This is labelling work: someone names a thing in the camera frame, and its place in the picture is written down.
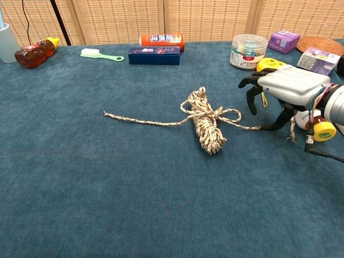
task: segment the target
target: paper box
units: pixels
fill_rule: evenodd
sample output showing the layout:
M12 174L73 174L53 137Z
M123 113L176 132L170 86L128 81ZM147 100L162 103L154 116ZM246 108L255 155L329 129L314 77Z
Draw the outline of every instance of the paper box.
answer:
M290 51L296 48L300 37L300 35L286 30L278 31L271 35L268 48L283 54L288 54Z
M131 65L179 65L180 47L131 47L128 53Z
M310 47L302 54L297 66L318 74L329 75L339 58L338 55Z

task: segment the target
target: toothbrush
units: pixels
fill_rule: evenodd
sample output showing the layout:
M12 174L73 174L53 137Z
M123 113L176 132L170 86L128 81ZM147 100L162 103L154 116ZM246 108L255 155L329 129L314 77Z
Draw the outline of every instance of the toothbrush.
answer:
M2 12L1 12L1 5L0 5L0 30L2 30L3 28L5 28L5 24L4 24L4 20L2 18Z
M84 58L105 58L105 59L110 59L117 62L124 60L123 56L103 55L99 52L98 49L94 49L94 48L84 48L83 50L81 50L80 56Z

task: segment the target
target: black cable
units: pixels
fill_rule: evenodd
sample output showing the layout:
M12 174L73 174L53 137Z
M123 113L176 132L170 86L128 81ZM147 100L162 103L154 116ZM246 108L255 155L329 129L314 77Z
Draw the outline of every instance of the black cable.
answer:
M51 2L52 7L53 7L53 9L54 9L56 18L58 19L58 22L59 22L59 24L60 24L60 28L61 28L61 30L62 30L64 39L65 39L67 45L68 45L68 46L71 46L71 43L70 43L70 40L69 40L69 36L68 36L67 30L66 30L66 28L65 28L65 24L63 23L62 17L61 17L61 15L60 15L60 11L59 11L58 5L56 4L55 0L50 0L50 2Z
M28 39L28 42L29 42L30 45L31 45L30 36L29 36L29 34L28 34L28 28L30 28L30 23L28 22L28 18L27 18L26 13L25 13L24 0L21 0L21 5L22 5L22 7L23 7L23 12L24 12L24 15L25 15L25 18L26 18L26 21L27 21L27 31L26 31L26 33L27 33L27 39Z
M306 138L306 145L305 145L305 152L311 153L313 155L322 156L322 157L329 157L331 159L340 161L344 163L344 159L341 157L334 156L328 152L323 152L318 149L313 148L313 137L314 137L314 122L310 122L310 128L307 130L307 138Z

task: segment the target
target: green handle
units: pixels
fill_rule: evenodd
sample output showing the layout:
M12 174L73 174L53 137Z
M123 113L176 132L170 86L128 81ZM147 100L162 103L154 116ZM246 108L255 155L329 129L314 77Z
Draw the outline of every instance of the green handle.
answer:
M116 56L116 55L103 55L103 54L100 54L97 57L98 58L110 59L110 60L117 61L117 62L120 62L120 61L124 60L124 56Z

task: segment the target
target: robot finger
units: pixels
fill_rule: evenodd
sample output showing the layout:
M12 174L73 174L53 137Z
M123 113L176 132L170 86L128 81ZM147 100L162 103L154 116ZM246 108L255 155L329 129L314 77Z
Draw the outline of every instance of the robot finger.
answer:
M242 79L241 82L239 83L238 88L241 89L248 84L257 85L258 79L260 77L266 76L267 74L273 73L274 71L276 71L276 69L272 69L272 68L265 68L264 70L257 71L254 74L252 74L251 76L248 76L248 77Z
M262 125L262 130L265 131L277 131L281 129L290 119L294 116L294 109L289 107L284 107L282 112L279 114L276 121L272 124Z
M257 114L257 108L254 104L254 97L259 95L262 92L263 92L263 88L258 85L252 87L250 90L246 92L247 105L248 105L249 110L251 111L251 114L254 116Z

